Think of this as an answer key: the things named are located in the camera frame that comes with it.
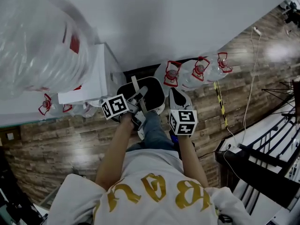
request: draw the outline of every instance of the wooden floor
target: wooden floor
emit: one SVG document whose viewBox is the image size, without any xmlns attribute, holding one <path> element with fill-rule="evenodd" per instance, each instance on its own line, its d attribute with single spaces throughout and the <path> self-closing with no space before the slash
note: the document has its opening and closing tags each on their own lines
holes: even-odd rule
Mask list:
<svg viewBox="0 0 300 225">
<path fill-rule="evenodd" d="M 263 35 L 247 113 L 248 125 L 261 119 L 281 102 L 262 89 L 279 88 L 280 81 L 290 81 L 300 75 L 300 31 L 293 24 L 284 24 L 278 8 L 255 25 Z M 289 36 L 286 29 L 292 29 Z M 229 64 L 234 66 L 233 72 L 220 81 L 229 129 L 232 132 L 243 129 L 243 115 L 250 91 L 254 60 L 250 34 L 251 27 L 220 50 L 229 53 Z M 253 38 L 256 46 L 256 33 Z M 225 129 L 212 84 L 190 92 L 189 95 L 198 112 L 199 123 L 192 139 L 200 157 L 213 151 L 229 133 Z M 161 115 L 163 128 L 167 132 L 170 128 L 166 116 L 167 110 Z M 4 146 L 6 158 L 21 189 L 34 203 L 39 203 L 72 173 L 72 168 L 94 179 L 99 161 L 117 125 L 111 120 L 106 121 L 100 110 L 89 119 L 75 116 L 23 125 L 22 141 Z M 133 134 L 130 145 L 138 141 L 137 134 Z M 219 169 L 213 154 L 202 157 L 200 161 L 209 183 L 217 187 Z"/>
</svg>

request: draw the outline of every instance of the jeans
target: jeans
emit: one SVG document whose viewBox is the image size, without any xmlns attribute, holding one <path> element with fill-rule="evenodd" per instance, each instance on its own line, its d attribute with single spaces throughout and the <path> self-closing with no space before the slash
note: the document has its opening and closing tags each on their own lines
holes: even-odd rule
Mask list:
<svg viewBox="0 0 300 225">
<path fill-rule="evenodd" d="M 160 118 L 156 112 L 151 111 L 146 114 L 146 121 L 144 123 L 145 139 L 139 143 L 132 145 L 126 152 L 139 149 L 164 149 L 170 151 L 177 151 L 174 148 L 174 143 L 168 139 L 163 131 L 160 123 Z"/>
</svg>

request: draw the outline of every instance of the white t-shirt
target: white t-shirt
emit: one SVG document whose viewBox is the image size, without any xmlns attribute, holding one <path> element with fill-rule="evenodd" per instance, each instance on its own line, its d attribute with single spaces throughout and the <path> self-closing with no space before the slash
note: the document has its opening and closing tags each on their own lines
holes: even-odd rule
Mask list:
<svg viewBox="0 0 300 225">
<path fill-rule="evenodd" d="M 218 225 L 252 224 L 243 203 L 228 188 L 206 188 L 183 175 L 175 151 L 127 152 L 120 181 L 108 191 L 78 175 L 68 175 L 49 212 L 47 225 Z"/>
</svg>

